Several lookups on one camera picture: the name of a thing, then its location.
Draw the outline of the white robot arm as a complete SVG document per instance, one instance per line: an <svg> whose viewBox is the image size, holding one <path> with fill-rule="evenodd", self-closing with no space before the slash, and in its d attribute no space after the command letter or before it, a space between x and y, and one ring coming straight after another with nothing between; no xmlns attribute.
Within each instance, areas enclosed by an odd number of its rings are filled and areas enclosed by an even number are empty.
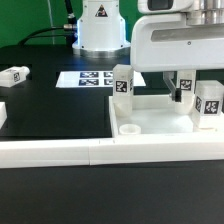
<svg viewBox="0 0 224 224"><path fill-rule="evenodd" d="M131 66L161 72L172 100L182 98L176 71L224 69L224 0L138 0L138 10Z"/></svg>

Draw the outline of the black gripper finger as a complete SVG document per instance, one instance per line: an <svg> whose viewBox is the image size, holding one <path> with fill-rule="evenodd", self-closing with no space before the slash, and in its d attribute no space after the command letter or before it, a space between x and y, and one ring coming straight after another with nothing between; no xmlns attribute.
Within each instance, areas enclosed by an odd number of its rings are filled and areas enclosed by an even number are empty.
<svg viewBox="0 0 224 224"><path fill-rule="evenodd" d="M171 71L166 71L163 73L163 80L166 84L166 86L168 87L168 89L170 90L170 98L174 101L174 102L180 102L182 99L182 92L180 88L177 88L172 79L174 78L174 73Z"/></svg>

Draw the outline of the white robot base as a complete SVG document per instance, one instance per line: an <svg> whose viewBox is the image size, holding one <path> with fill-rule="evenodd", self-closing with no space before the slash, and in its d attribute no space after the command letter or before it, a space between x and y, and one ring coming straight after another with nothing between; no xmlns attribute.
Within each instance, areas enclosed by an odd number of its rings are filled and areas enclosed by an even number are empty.
<svg viewBox="0 0 224 224"><path fill-rule="evenodd" d="M83 0L83 13L77 21L75 55L115 58L128 55L126 22L120 15L119 0Z"/></svg>

